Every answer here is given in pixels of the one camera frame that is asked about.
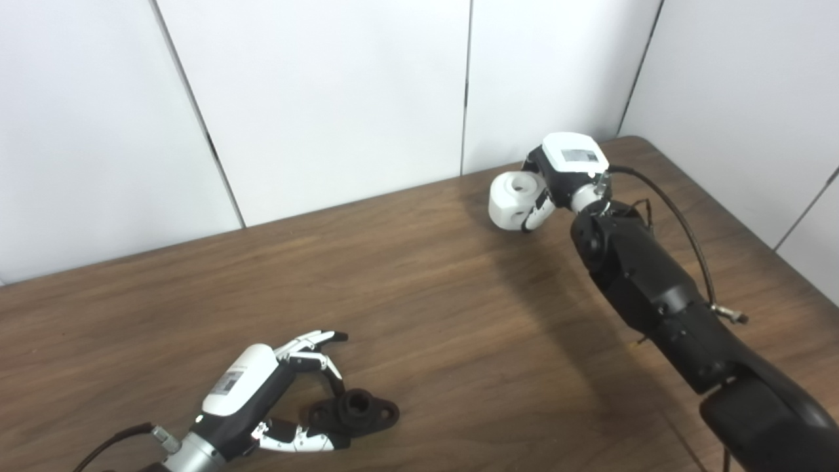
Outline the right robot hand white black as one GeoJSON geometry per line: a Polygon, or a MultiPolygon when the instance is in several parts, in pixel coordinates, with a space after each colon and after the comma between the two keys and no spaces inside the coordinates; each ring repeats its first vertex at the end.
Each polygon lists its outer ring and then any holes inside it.
{"type": "Polygon", "coordinates": [[[529,152],[521,171],[537,176],[542,190],[522,221],[521,230],[536,230],[557,208],[580,213],[612,198],[609,163],[598,143],[579,132],[552,132],[529,152]]]}

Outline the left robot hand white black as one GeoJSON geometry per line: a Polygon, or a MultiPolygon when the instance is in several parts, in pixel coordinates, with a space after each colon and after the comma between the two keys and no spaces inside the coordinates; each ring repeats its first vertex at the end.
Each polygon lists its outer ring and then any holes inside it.
{"type": "Polygon", "coordinates": [[[321,372],[335,394],[345,392],[338,367],[322,352],[322,347],[347,339],[344,332],[315,330],[280,347],[249,346],[203,399],[200,414],[180,449],[155,468],[220,471],[231,461],[257,449],[318,453],[350,448],[351,440],[347,436],[269,418],[272,408],[298,374],[321,372]]]}

